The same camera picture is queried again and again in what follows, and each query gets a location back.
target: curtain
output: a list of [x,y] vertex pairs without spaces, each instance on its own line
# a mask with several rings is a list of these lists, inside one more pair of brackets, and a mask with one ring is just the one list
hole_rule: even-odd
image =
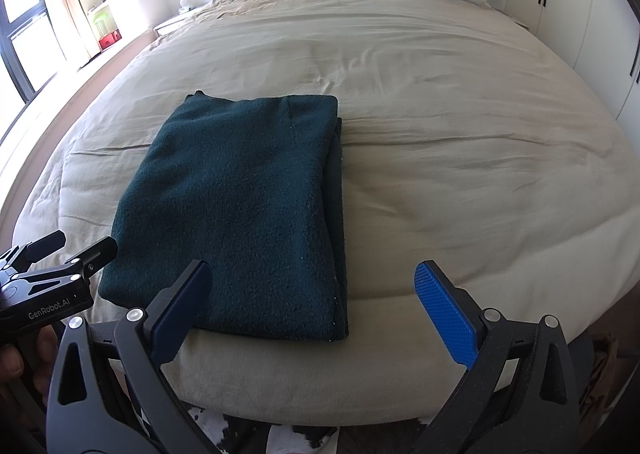
[[80,0],[44,0],[53,31],[66,60],[74,67],[85,65],[100,53]]

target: human hand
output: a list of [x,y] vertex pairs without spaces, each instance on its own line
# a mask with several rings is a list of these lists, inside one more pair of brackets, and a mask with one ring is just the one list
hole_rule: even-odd
[[[49,396],[49,384],[51,373],[58,354],[58,338],[51,326],[40,330],[36,338],[36,352],[42,360],[41,365],[33,374],[33,385],[42,394],[42,399],[47,403]],[[24,371],[24,361],[17,349],[12,345],[0,350],[0,384],[19,378]]]

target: window frame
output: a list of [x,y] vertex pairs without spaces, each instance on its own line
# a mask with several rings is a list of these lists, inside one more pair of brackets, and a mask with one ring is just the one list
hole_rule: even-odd
[[4,0],[0,0],[0,56],[2,57],[4,66],[6,67],[11,80],[18,91],[18,94],[24,101],[24,106],[18,115],[12,120],[4,134],[0,136],[0,144],[4,142],[9,131],[11,131],[18,118],[20,118],[24,113],[24,110],[29,107],[29,104],[33,99],[37,97],[46,85],[49,84],[51,79],[57,75],[57,73],[54,73],[49,79],[47,79],[39,90],[34,89],[27,73],[25,73],[24,68],[20,63],[20,59],[18,59],[18,55],[15,52],[14,43],[12,41],[12,37],[26,29],[33,22],[39,20],[43,15],[45,15],[49,23],[51,23],[49,12],[47,11],[47,5],[44,0],[40,0],[38,4],[32,6],[13,22],[9,22]]

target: folded towel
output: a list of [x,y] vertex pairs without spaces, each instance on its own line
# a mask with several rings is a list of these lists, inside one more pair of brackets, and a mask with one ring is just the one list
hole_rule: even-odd
[[335,97],[187,97],[120,199],[100,296],[145,307],[204,259],[214,285],[197,327],[347,336],[339,136]]

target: beige bed sheet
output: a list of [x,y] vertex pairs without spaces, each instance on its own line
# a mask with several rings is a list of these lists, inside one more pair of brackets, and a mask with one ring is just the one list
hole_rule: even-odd
[[[436,260],[508,318],[556,315],[568,339],[640,277],[640,161],[620,128],[535,37],[456,0],[214,2],[72,127],[15,242],[64,230],[51,264],[108,234],[159,127],[198,89],[338,98],[351,333],[300,343],[194,330],[165,368],[189,402],[275,423],[432,416],[463,368],[414,295],[418,262]],[[117,314],[100,298],[86,313]]]

